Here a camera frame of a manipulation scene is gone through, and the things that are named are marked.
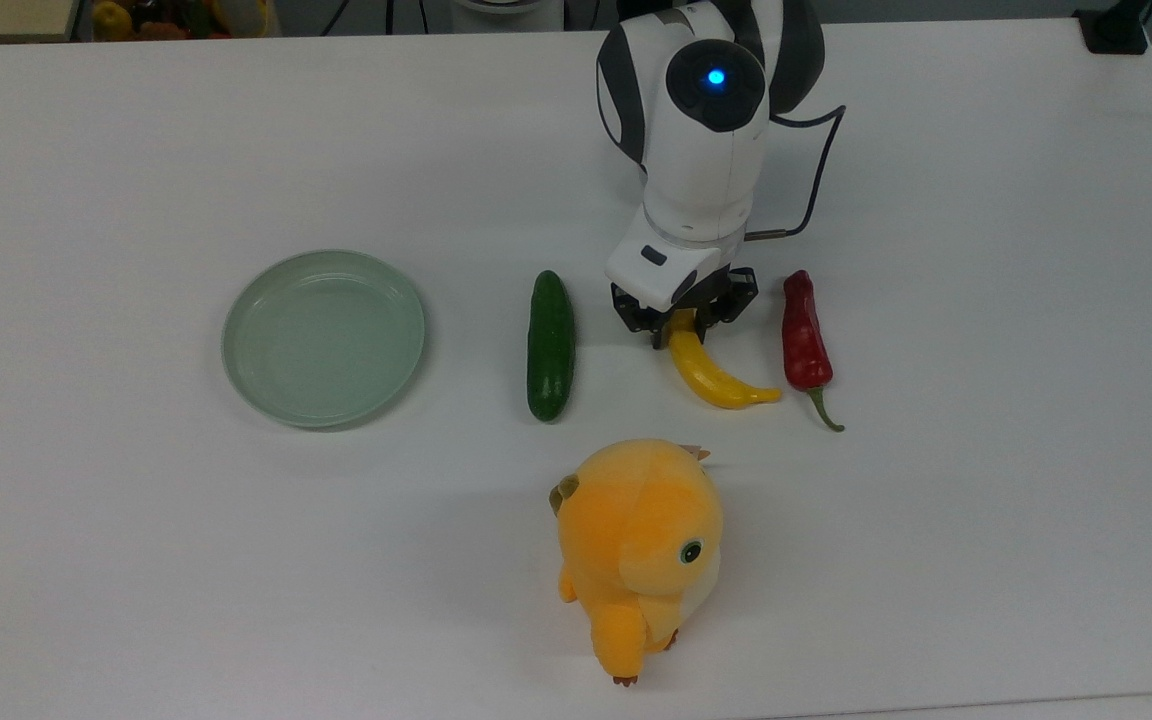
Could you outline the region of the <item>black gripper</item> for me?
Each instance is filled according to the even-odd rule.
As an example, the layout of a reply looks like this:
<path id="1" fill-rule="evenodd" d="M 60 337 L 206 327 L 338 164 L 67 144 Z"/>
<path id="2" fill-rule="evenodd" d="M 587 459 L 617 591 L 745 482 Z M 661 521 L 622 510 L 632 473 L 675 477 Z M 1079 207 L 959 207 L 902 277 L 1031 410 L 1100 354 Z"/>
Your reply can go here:
<path id="1" fill-rule="evenodd" d="M 628 332 L 652 333 L 653 350 L 668 347 L 672 329 L 675 328 L 673 314 L 691 310 L 692 331 L 704 342 L 710 328 L 721 323 L 735 323 L 758 295 L 755 270 L 748 266 L 735 270 L 730 265 L 722 266 L 685 290 L 681 300 L 666 310 L 652 309 L 616 283 L 611 285 L 612 305 L 617 318 Z"/>

